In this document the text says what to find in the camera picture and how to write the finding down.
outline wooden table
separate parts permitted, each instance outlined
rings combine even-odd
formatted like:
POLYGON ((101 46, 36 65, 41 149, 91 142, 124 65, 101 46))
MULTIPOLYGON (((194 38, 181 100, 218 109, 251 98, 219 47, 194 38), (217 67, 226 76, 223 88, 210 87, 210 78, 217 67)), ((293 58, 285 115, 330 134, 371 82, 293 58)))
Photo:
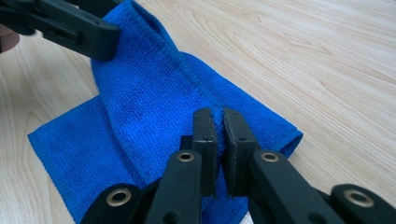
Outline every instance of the wooden table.
MULTIPOLYGON (((395 1, 139 2, 304 132, 290 161, 312 186, 396 206, 395 1)), ((26 135, 96 94, 89 60, 39 35, 0 55, 0 223, 73 222, 26 135)))

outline light wood tabletop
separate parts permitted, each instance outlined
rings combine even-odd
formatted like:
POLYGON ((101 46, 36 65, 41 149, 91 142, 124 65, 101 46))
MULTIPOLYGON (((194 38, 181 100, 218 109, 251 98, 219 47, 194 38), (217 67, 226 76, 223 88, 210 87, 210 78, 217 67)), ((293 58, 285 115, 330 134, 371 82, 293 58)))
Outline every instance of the light wood tabletop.
MULTIPOLYGON (((396 1, 138 1, 187 51, 303 133, 315 188, 396 206, 396 1)), ((0 54, 0 223, 73 223, 26 135, 97 94, 89 59, 40 35, 0 54)))

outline brass grommet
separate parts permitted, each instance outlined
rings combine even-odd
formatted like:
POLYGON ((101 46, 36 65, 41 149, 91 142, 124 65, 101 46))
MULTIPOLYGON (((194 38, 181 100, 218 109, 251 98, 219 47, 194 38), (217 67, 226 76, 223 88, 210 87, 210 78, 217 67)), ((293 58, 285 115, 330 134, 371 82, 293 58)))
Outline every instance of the brass grommet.
POLYGON ((373 207, 374 201, 367 194, 355 189, 344 191, 344 196, 352 203, 360 207, 373 207))
POLYGON ((132 193, 128 189, 115 189, 107 195, 106 202, 112 207, 118 207, 129 202, 132 193))
POLYGON ((180 161, 192 161, 194 160, 194 154, 190 153, 190 152, 183 152, 178 154, 177 158, 180 161))
POLYGON ((269 161, 269 162, 276 162, 279 161, 279 157, 271 152, 264 152, 262 153, 262 159, 264 161, 269 161))

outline microfiber cloth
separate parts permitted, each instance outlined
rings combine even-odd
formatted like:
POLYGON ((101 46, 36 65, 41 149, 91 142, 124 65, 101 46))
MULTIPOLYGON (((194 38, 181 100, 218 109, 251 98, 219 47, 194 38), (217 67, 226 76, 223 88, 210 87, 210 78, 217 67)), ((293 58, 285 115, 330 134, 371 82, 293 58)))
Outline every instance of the microfiber cloth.
MULTIPOLYGON (((99 95, 29 134, 30 142, 79 223, 99 193, 118 183, 143 188, 161 177, 192 114, 210 107, 224 150, 223 107, 239 111, 262 148, 286 156, 302 138, 282 119, 194 56, 179 52, 162 25, 126 0, 104 18, 120 42, 109 62, 92 61, 99 95)), ((218 197, 203 201, 203 223, 239 223, 243 198, 228 199, 222 172, 218 197)))

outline towel fold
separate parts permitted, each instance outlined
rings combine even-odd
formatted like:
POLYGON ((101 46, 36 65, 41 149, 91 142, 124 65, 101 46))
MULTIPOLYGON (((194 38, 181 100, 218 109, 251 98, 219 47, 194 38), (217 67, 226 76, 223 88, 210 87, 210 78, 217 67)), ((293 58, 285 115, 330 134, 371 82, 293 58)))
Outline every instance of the towel fold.
MULTIPOLYGON (((181 135, 192 134, 192 113, 210 107, 219 137, 222 108, 238 110, 262 148, 289 156, 302 134, 194 56, 179 52, 162 25, 126 0, 105 20, 116 24, 115 58, 92 61, 100 94, 29 134, 31 144, 79 223, 98 194, 117 183, 145 187, 159 178, 181 135)), ((219 157, 224 143, 219 139, 219 157)), ((203 202, 203 223, 239 223, 245 199, 203 202)))

